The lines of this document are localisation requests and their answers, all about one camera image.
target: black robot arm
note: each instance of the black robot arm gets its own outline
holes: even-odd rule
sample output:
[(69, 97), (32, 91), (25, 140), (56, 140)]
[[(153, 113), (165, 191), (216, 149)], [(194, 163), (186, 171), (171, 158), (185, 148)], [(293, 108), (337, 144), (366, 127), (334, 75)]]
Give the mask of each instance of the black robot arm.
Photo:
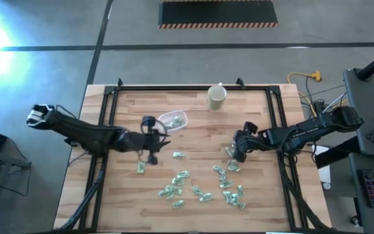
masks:
[(170, 143), (160, 140), (160, 137), (168, 137), (167, 134), (153, 129), (157, 122), (152, 116), (144, 116), (141, 130), (146, 126), (147, 132), (137, 133), (124, 127), (92, 125), (62, 114), (52, 105), (35, 105), (27, 118), (28, 126), (60, 133), (67, 137), (65, 140), (67, 143), (78, 142), (82, 148), (96, 157), (102, 157), (108, 150), (120, 152), (149, 150), (148, 162), (151, 164), (158, 163), (154, 153)]
[(307, 142), (319, 140), (332, 132), (356, 131), (363, 124), (357, 112), (352, 107), (338, 107), (332, 112), (325, 112), (317, 118), (306, 120), (290, 127), (274, 127), (259, 131), (258, 127), (245, 122), (242, 130), (237, 130), (233, 136), (234, 158), (243, 163), (246, 153), (253, 150), (281, 150), (285, 153), (296, 153)]

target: yellow and black stripe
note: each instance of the yellow and black stripe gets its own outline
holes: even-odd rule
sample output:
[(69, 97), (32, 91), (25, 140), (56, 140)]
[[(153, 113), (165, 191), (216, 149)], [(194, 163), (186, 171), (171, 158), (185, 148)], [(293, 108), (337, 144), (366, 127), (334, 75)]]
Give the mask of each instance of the yellow and black stripe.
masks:
[(278, 27), (278, 23), (169, 23), (159, 25), (159, 29), (223, 29), (223, 28), (268, 28)]
[(272, 28), (271, 0), (163, 0), (159, 29)]

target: wooden tabletop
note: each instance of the wooden tabletop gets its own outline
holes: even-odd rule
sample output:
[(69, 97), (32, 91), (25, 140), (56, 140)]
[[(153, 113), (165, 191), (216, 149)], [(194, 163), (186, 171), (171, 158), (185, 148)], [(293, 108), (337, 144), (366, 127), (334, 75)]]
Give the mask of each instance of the wooden tabletop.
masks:
[[(88, 86), (81, 120), (97, 124), (104, 87)], [(297, 87), (281, 84), (280, 90), (288, 125), (302, 122), (304, 116)], [(206, 99), (206, 91), (119, 92), (114, 125), (139, 131), (142, 116), (159, 117), (175, 110), (187, 114), (188, 125), (171, 134), (171, 144), (157, 153), (158, 165), (148, 164), (145, 174), (136, 173), (138, 158), (135, 152), (110, 151), (98, 231), (288, 231), (275, 152), (249, 153), (239, 172), (227, 172), (227, 179), (234, 182), (227, 190), (237, 192), (236, 187), (243, 186), (242, 202), (247, 205), (242, 210), (225, 202), (219, 188), (219, 176), (212, 169), (214, 165), (227, 167), (229, 157), (223, 149), (230, 146), (235, 130), (242, 129), (245, 121), (253, 122), (259, 130), (271, 127), (265, 92), (228, 91), (219, 111), (209, 111)], [(280, 123), (276, 105), (275, 110)], [(186, 157), (173, 159), (174, 151), (184, 152)], [(71, 160), (82, 152), (80, 148), (73, 148)], [(64, 224), (82, 201), (89, 164), (90, 156), (84, 156), (69, 166), (55, 228)], [(182, 196), (172, 200), (158, 197), (158, 192), (171, 184), (172, 178), (182, 170), (190, 171)], [(298, 156), (297, 170), (305, 200), (321, 221), (330, 226), (318, 171), (309, 153)], [(213, 200), (200, 203), (191, 190), (193, 185), (198, 185), (203, 192), (211, 192)], [(184, 206), (173, 209), (171, 204), (179, 199), (185, 201)], [(295, 200), (293, 206), (298, 221)], [(91, 209), (88, 217), (90, 224)]]

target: gray floor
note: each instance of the gray floor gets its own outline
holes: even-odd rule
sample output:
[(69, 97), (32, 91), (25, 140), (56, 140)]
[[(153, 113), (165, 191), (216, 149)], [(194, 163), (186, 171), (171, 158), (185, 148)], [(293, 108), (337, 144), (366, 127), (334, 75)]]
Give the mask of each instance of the gray floor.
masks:
[[(277, 29), (191, 29), (160, 31), (158, 0), (115, 0), (105, 45), (197, 43), (374, 42), (374, 1), (274, 1)], [(106, 0), (0, 1), (0, 46), (96, 44)], [(48, 231), (53, 226), (70, 147), (63, 137), (25, 125), (35, 103), (61, 104), (80, 111), (93, 51), (0, 52), (0, 133), (12, 138), (32, 161), (29, 195), (5, 191), (0, 202), (0, 233)], [(207, 49), (103, 51), (95, 84), (285, 83), (290, 72), (321, 71), (309, 80), (312, 93), (343, 84), (344, 69), (374, 59), (374, 47), (324, 49)], [(293, 77), (302, 92), (305, 78)], [(341, 87), (315, 95), (330, 103)], [(335, 133), (320, 143), (336, 145), (353, 134)], [(24, 190), (26, 174), (9, 186)], [(361, 231), (347, 198), (326, 193), (333, 226)]]

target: white container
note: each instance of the white container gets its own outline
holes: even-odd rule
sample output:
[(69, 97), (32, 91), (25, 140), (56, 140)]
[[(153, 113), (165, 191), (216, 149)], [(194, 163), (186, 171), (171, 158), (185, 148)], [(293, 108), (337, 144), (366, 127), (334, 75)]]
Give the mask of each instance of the white container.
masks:
[(180, 130), (180, 129), (183, 129), (184, 127), (187, 126), (187, 123), (188, 123), (187, 114), (182, 110), (175, 110), (175, 111), (171, 111), (171, 112), (167, 112), (165, 114), (162, 114), (160, 117), (158, 117), (158, 120), (160, 120), (164, 125), (166, 125), (166, 124), (171, 123), (174, 120), (175, 117), (181, 118), (182, 125), (179, 126), (179, 127), (173, 128), (173, 129), (168, 129), (169, 133)]

